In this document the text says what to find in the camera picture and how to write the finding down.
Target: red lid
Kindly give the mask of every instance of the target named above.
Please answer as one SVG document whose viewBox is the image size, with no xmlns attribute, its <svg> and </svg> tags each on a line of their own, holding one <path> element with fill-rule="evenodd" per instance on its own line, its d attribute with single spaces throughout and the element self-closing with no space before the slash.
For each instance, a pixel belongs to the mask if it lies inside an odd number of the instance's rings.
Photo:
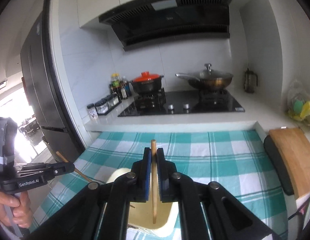
<svg viewBox="0 0 310 240">
<path fill-rule="evenodd" d="M 150 74 L 148 71 L 146 72 L 142 72 L 142 75 L 135 78 L 133 80 L 133 82 L 143 82 L 143 81 L 148 81 L 148 80 L 152 80 L 152 79 L 156 79 L 159 78 L 160 75 L 158 74 Z"/>
</svg>

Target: pot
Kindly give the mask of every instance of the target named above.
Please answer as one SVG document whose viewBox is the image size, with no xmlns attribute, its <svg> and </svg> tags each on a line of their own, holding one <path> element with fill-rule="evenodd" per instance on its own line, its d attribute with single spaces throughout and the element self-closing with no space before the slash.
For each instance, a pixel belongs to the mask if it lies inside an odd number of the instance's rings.
<svg viewBox="0 0 310 240">
<path fill-rule="evenodd" d="M 215 92 L 226 88 L 233 79 L 231 73 L 222 72 L 211 69 L 211 64 L 205 64 L 205 70 L 192 73 L 177 73 L 178 78 L 186 79 L 191 87 L 199 90 L 207 90 L 209 92 Z"/>
<path fill-rule="evenodd" d="M 130 81 L 130 83 L 137 94 L 143 95 L 160 90 L 163 77 L 163 75 L 150 74 L 146 71 L 141 76 Z"/>
</svg>

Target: gas stove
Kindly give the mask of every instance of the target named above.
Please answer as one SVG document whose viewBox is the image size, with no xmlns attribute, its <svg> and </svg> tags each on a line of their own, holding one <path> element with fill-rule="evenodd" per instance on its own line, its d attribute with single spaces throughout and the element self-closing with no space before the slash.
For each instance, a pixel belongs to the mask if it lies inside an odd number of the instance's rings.
<svg viewBox="0 0 310 240">
<path fill-rule="evenodd" d="M 136 96 L 119 117 L 159 114 L 200 114 L 219 112 L 245 112 L 244 108 L 227 91 L 198 90 L 165 92 Z"/>
</svg>

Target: wooden cutting board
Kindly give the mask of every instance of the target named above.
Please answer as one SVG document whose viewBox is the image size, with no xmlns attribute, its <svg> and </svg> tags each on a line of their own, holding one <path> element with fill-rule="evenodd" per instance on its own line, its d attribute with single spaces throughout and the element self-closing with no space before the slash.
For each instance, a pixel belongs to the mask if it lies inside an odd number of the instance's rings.
<svg viewBox="0 0 310 240">
<path fill-rule="evenodd" d="M 310 142 L 299 128 L 273 129 L 269 134 L 290 176 L 295 199 L 310 192 Z"/>
</svg>

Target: range hood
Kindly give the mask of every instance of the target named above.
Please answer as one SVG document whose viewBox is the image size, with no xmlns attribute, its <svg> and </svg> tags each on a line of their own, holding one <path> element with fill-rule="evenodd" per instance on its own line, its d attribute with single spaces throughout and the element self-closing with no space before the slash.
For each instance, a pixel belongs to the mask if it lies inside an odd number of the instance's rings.
<svg viewBox="0 0 310 240">
<path fill-rule="evenodd" d="M 229 38 L 232 0 L 133 0 L 99 16 L 124 50 L 185 37 Z"/>
</svg>

